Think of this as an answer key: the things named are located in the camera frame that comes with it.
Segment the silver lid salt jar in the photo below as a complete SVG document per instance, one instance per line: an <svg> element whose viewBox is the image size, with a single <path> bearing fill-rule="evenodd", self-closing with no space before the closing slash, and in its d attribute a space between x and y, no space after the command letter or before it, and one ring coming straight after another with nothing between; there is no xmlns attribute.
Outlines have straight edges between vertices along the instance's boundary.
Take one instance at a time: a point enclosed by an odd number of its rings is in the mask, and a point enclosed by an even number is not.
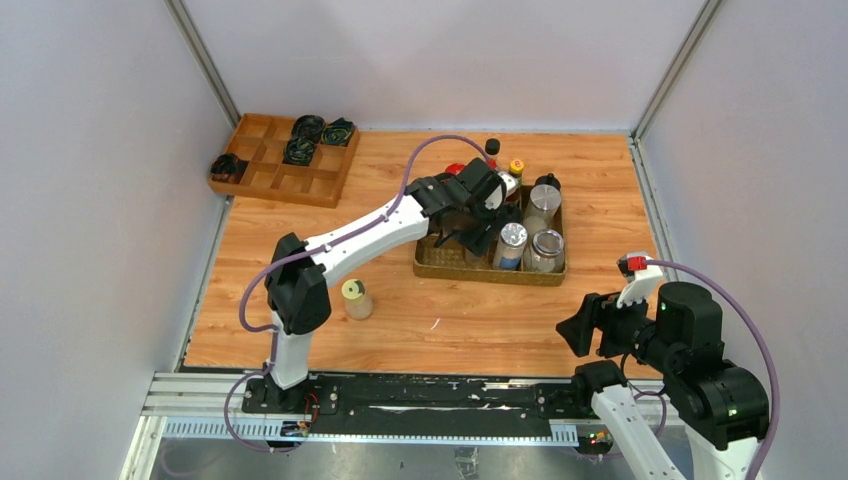
<svg viewBox="0 0 848 480"><path fill-rule="evenodd" d="M492 267L497 270L515 270L523 257L528 241L528 231L517 222L505 224L499 232Z"/></svg>

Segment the steel lid glass jar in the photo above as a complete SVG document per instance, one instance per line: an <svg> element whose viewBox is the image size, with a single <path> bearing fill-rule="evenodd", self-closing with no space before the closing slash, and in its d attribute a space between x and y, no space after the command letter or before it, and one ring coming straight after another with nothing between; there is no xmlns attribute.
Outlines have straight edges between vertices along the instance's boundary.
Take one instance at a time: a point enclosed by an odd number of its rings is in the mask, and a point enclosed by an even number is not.
<svg viewBox="0 0 848 480"><path fill-rule="evenodd" d="M523 225L531 239L538 231L553 225L562 203L561 192L552 185L539 184L529 191Z"/></svg>

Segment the red cap sauce bottle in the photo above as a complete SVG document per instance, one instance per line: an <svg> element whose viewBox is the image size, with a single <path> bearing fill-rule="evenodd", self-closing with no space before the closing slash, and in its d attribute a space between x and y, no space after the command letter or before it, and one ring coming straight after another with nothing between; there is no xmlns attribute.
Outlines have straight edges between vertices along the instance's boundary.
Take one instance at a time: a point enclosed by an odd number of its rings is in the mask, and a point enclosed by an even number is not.
<svg viewBox="0 0 848 480"><path fill-rule="evenodd" d="M445 172L445 173L452 174L452 175L457 175L457 174L459 174L459 173L460 173L460 172L461 172L464 168L465 168L465 165L464 165L464 164L462 164L462 163L453 163L453 164L450 164L449 166L447 166L447 167L445 168L444 172Z"/></svg>

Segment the yellow cap chili sauce bottle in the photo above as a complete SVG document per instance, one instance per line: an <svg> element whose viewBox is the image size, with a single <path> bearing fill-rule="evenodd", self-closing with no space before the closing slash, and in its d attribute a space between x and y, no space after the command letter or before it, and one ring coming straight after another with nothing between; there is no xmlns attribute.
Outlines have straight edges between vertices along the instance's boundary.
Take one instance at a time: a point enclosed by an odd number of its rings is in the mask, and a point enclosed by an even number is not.
<svg viewBox="0 0 848 480"><path fill-rule="evenodd" d="M525 162L521 159L513 159L508 166L509 175L515 180L515 188L507 197L508 203L516 203L521 197L521 186L523 182L523 174L525 170Z"/></svg>

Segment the tall black cap oil bottle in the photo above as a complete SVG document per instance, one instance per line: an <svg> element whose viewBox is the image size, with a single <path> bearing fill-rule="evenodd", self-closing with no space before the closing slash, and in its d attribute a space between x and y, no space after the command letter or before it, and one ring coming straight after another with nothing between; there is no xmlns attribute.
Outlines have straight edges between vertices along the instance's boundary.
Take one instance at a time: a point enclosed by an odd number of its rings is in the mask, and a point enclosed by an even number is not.
<svg viewBox="0 0 848 480"><path fill-rule="evenodd" d="M484 144L487 163L492 167L498 168L498 155L501 150L501 142L497 138L488 138Z"/></svg>

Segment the pale green cap shaker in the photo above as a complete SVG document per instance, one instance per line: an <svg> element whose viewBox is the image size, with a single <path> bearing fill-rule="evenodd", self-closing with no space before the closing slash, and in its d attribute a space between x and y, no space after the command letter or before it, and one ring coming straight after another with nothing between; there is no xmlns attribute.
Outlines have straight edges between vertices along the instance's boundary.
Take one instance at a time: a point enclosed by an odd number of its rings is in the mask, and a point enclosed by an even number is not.
<svg viewBox="0 0 848 480"><path fill-rule="evenodd" d="M373 312L373 301L365 284L359 279L348 279L341 287L346 314L354 320L365 320Z"/></svg>

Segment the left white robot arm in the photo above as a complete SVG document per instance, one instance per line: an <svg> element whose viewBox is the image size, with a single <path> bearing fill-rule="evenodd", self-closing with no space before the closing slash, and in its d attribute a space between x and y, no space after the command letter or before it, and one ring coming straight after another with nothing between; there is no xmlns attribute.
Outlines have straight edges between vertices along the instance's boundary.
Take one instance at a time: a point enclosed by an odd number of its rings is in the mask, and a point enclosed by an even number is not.
<svg viewBox="0 0 848 480"><path fill-rule="evenodd" d="M486 234L519 188L510 174L474 159L459 173L420 177L379 209L329 233L305 240L282 237L264 280L276 331L268 375L268 400L283 413L306 400L308 357L314 332L332 312L329 289L361 265L433 231L487 249Z"/></svg>

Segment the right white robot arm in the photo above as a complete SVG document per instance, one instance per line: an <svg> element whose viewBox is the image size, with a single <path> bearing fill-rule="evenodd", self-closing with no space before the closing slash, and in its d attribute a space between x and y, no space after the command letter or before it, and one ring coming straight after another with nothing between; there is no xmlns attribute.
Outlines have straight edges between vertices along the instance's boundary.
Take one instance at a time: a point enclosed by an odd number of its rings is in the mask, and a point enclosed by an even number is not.
<svg viewBox="0 0 848 480"><path fill-rule="evenodd" d="M765 445L769 403L761 382L724 357L723 312L711 293L687 282L662 285L654 319L646 303L618 305L618 295L590 293L577 313L558 323L572 352L588 355L600 332L600 359L576 368L571 403L599 417L638 479L680 479L635 404L621 368L628 355L662 376L664 392L685 424L697 479L755 479Z"/></svg>

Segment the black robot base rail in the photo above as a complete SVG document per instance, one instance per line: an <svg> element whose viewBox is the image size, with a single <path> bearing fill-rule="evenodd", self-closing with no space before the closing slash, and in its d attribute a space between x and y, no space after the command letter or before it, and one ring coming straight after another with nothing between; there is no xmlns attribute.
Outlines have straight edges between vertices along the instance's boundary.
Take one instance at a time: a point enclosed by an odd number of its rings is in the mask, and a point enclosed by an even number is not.
<svg viewBox="0 0 848 480"><path fill-rule="evenodd" d="M612 435L568 379L311 373L282 389L253 377L234 412L277 416L273 447L297 437L389 443L544 445L607 455Z"/></svg>

